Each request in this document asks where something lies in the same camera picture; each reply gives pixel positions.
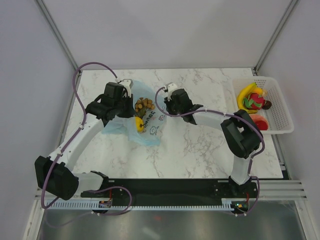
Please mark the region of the light blue plastic bag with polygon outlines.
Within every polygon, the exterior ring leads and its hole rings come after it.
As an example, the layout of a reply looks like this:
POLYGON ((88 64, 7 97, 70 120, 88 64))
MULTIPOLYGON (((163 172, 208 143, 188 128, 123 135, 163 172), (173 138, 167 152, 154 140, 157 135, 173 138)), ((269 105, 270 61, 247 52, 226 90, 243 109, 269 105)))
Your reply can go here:
POLYGON ((156 146, 160 144, 161 129, 166 122, 166 116, 161 112, 166 108, 164 98, 158 96, 155 98, 156 92, 152 90, 145 83, 134 80, 133 87, 131 88, 133 94, 133 107, 139 98, 148 98, 153 101, 155 106, 154 110, 149 110, 142 118, 144 122, 143 132, 138 132, 136 128, 136 111, 135 116, 131 118, 115 117, 110 121, 107 126, 102 130, 102 133, 120 135, 124 134, 128 137, 129 141, 138 143, 144 146, 156 146))

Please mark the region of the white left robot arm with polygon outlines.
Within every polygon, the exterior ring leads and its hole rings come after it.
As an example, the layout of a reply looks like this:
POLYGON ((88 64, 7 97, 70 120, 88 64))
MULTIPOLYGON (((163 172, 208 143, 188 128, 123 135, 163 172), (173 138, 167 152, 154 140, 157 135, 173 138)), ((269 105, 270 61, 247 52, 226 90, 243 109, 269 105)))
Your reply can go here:
POLYGON ((98 197, 109 193, 105 175, 98 171, 74 173, 73 169, 88 144, 110 121, 134 116, 132 86, 131 79, 107 83, 104 92, 87 105, 85 120, 71 136, 48 157, 35 160, 38 187, 62 200, 86 191, 93 191, 98 197))

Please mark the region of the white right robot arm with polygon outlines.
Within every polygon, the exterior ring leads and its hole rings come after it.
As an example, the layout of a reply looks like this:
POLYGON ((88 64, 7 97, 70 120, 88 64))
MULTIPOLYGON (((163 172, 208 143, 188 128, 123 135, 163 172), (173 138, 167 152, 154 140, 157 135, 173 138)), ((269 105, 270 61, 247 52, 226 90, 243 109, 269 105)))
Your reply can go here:
POLYGON ((228 185, 228 190, 232 196, 241 197, 247 191, 246 183, 250 179, 253 158, 265 149, 263 135, 250 115, 245 110, 225 113, 194 104, 188 93, 174 83, 167 84, 161 90, 166 93, 165 115, 181 117, 189 124, 222 131, 234 156, 230 175, 232 182, 228 185))

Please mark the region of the yellow fake banana bunch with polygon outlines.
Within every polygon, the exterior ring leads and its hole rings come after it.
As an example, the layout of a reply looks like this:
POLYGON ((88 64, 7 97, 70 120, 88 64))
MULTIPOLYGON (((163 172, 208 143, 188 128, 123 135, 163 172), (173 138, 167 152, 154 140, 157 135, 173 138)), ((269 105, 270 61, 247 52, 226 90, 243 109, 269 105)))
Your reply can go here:
POLYGON ((236 102, 239 110, 244 110, 248 114, 256 114, 257 110, 249 110, 244 107, 243 99, 246 98, 255 88, 257 87, 257 84, 255 82, 247 85, 245 88, 243 88, 240 93, 237 96, 236 102))

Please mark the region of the brown fake longan bunch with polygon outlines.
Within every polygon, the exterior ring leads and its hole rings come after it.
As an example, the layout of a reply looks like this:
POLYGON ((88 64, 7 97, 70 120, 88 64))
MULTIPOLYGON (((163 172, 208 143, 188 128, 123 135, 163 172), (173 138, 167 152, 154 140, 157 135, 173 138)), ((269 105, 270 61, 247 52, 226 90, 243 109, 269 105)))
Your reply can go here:
POLYGON ((153 104, 153 101, 151 99, 140 97, 136 101, 134 109, 136 112, 136 116, 142 119, 148 111, 155 109, 155 105, 153 104))

